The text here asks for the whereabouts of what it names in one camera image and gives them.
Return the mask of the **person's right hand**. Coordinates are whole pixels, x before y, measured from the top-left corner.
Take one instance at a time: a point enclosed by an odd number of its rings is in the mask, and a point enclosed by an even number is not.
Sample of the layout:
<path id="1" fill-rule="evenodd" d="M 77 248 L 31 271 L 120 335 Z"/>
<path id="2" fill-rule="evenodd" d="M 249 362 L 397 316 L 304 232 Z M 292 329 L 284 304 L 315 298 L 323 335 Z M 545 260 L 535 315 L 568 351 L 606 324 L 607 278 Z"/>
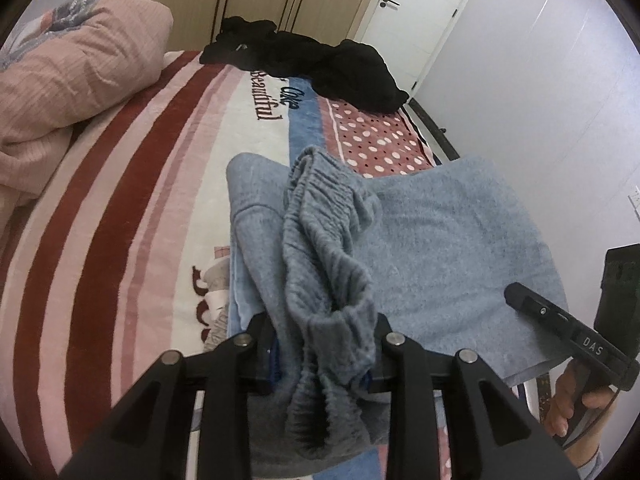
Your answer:
<path id="1" fill-rule="evenodd" d="M 583 393 L 579 393 L 576 361 L 571 360 L 556 380 L 555 394 L 552 396 L 548 414 L 544 419 L 544 428 L 550 436 L 566 437 L 568 426 L 575 418 L 576 410 L 586 408 L 597 412 L 596 420 L 586 435 L 597 436 L 611 418 L 616 405 L 616 393 L 609 386 L 585 389 Z"/>

